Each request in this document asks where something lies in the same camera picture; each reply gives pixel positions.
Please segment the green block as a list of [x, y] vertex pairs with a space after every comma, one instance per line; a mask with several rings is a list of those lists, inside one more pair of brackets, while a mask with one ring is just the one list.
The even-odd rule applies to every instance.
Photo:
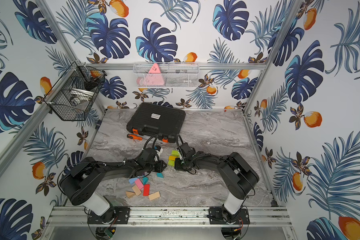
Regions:
[[169, 161], [168, 161], [168, 165], [174, 167], [174, 166], [175, 166], [175, 162], [172, 161], [172, 160], [169, 160]]
[[180, 153], [179, 153], [178, 151], [172, 150], [171, 155], [172, 155], [172, 156], [179, 157], [179, 156], [180, 156]]

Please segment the yellow block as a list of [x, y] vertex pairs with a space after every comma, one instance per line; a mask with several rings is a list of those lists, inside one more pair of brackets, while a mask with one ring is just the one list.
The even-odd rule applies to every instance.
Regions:
[[175, 161], [176, 158], [178, 158], [178, 157], [177, 157], [177, 156], [169, 156], [169, 160], [170, 160], [170, 161]]

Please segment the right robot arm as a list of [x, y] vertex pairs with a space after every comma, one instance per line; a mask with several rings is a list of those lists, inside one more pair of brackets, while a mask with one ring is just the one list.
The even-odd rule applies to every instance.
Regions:
[[196, 151], [188, 143], [178, 145], [180, 158], [175, 160], [177, 171], [196, 173], [197, 170], [210, 170], [220, 174], [229, 195], [223, 204], [223, 211], [229, 216], [239, 213], [250, 193], [256, 194], [255, 186], [260, 180], [256, 171], [237, 152], [217, 156], [202, 151]]

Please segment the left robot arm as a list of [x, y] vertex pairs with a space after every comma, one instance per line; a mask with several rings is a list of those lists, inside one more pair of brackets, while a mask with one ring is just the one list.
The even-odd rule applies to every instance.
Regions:
[[136, 158], [122, 162], [101, 162], [86, 157], [73, 164], [59, 181], [59, 187], [74, 206], [84, 206], [99, 217], [111, 214], [111, 204], [96, 189], [103, 181], [134, 179], [150, 173], [162, 173], [167, 164], [160, 160], [160, 146], [145, 148]]

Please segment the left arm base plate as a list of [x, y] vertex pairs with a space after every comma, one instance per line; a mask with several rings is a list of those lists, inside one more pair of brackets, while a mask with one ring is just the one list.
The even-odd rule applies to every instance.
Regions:
[[89, 225], [126, 225], [130, 218], [131, 209], [129, 207], [111, 206], [103, 215], [98, 216], [90, 211], [87, 223]]

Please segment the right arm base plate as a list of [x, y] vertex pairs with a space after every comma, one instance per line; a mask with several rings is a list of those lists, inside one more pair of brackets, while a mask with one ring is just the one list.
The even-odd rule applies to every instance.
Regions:
[[248, 209], [239, 209], [235, 214], [231, 214], [224, 207], [210, 207], [206, 217], [211, 225], [249, 225]]

